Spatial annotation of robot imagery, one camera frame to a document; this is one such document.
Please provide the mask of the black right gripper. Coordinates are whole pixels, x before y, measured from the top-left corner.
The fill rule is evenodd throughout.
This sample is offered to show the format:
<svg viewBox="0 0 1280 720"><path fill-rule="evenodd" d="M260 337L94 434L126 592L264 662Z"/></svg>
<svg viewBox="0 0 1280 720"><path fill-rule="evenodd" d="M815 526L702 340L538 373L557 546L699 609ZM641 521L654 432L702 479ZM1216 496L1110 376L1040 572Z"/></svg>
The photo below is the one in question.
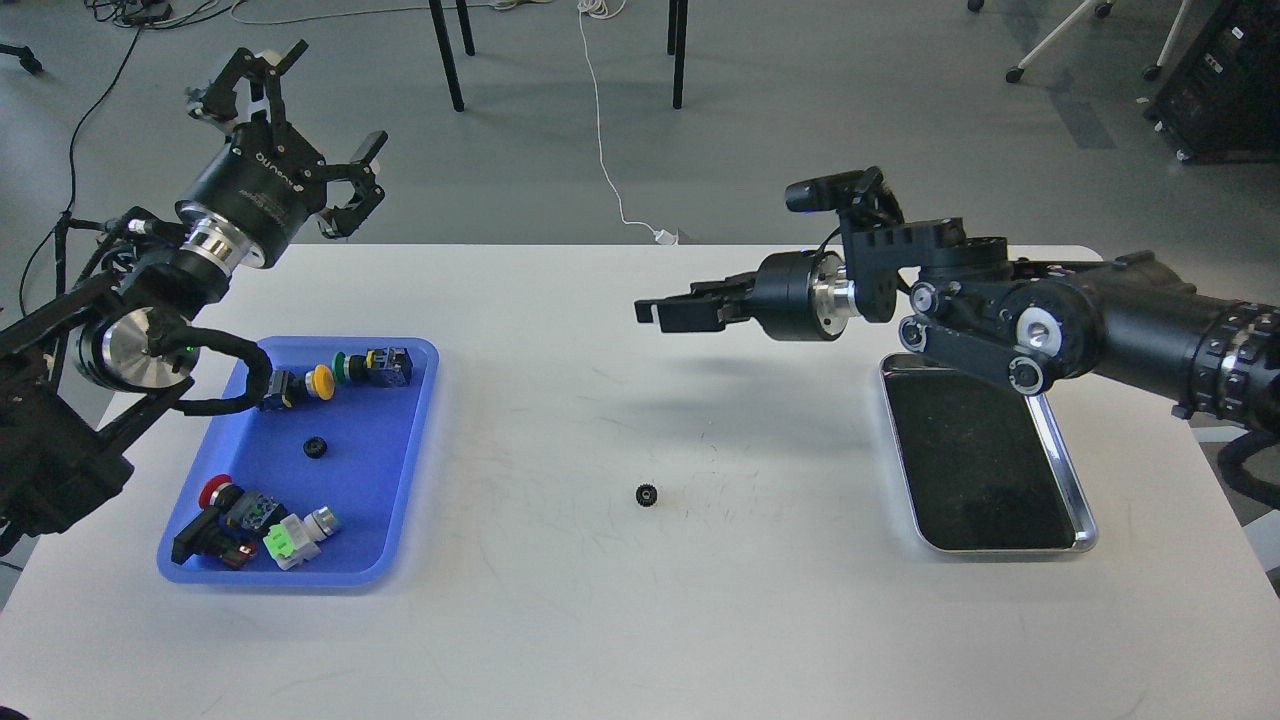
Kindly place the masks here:
<svg viewBox="0 0 1280 720"><path fill-rule="evenodd" d="M663 333L716 333L754 316L772 340L829 342L860 315L854 290L837 252L776 252L756 273L694 282L687 293L666 299L636 300L634 311L636 322L657 324Z"/></svg>

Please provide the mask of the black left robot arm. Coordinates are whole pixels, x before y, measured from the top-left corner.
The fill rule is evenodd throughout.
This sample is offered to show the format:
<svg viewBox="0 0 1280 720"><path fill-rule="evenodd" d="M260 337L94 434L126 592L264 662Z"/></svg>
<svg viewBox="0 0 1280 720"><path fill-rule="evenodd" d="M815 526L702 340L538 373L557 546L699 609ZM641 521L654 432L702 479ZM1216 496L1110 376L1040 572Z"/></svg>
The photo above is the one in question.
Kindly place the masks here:
<svg viewBox="0 0 1280 720"><path fill-rule="evenodd" d="M307 50L239 47L189 90L188 114L221 143L173 218L58 218L54 295L3 331L4 552L115 498L134 475L129 448L166 414L225 416L265 398L265 351L198 314L237 272L275 266L307 222L344 238L385 196L385 132L333 161L288 117L283 82Z"/></svg>

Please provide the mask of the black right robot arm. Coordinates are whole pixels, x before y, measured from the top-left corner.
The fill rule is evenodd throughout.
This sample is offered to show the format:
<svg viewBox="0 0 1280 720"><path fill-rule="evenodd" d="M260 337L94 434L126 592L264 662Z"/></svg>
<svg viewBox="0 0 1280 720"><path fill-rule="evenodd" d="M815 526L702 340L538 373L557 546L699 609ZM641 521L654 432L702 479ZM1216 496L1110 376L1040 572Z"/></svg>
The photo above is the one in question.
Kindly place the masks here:
<svg viewBox="0 0 1280 720"><path fill-rule="evenodd" d="M970 237L956 218L872 224L840 215L840 250L776 252L758 269L643 299L639 322L712 333L758 322L780 341L838 338L850 319L909 314L911 354L1020 395L1091 373L1172 401L1172 414L1244 429L1220 451L1225 483L1270 507L1277 483L1251 457L1277 445L1279 316L1270 304L1199 293L1151 252L1111 261L1012 260L1002 237Z"/></svg>

